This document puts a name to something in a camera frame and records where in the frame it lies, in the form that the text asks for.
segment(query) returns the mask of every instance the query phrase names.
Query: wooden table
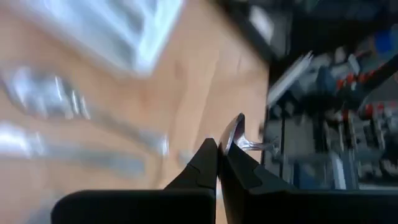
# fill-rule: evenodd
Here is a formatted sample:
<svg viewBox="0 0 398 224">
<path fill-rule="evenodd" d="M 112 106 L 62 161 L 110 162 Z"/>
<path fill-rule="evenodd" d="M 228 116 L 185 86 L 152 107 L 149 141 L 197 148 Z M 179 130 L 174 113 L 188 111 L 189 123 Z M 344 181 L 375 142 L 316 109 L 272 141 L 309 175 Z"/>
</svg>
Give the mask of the wooden table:
<svg viewBox="0 0 398 224">
<path fill-rule="evenodd" d="M 0 177 L 6 184 L 0 193 L 1 223 L 20 223 L 34 217 L 37 212 L 31 210 L 32 206 L 45 207 L 64 191 L 87 187 L 162 188 L 183 168 L 177 159 L 180 151 L 195 152 L 208 137 L 218 141 L 226 125 L 240 112 L 246 115 L 248 138 L 258 141 L 258 127 L 265 112 L 267 68 L 222 12 L 208 1 L 186 0 L 158 66 L 146 80 L 114 79 L 107 70 L 5 7 L 0 8 L 0 25 L 1 68 L 25 64 L 58 71 L 88 101 L 133 124 L 167 133 L 170 139 L 170 154 L 162 164 L 162 176 L 156 185 L 146 180 L 116 178 L 104 171 L 73 167 L 66 171 L 59 164 L 2 162 Z M 0 105 L 2 120 L 31 131 L 62 141 L 134 151 L 146 157 L 135 150 L 139 146 L 91 123 L 49 123 L 31 118 L 11 105 L 4 93 L 0 93 Z M 259 153 L 252 156 L 258 159 Z M 159 161 L 146 159 L 148 170 L 155 173 L 156 166 L 151 164 Z M 223 203 L 218 203 L 218 223 L 225 223 L 222 208 Z"/>
</svg>

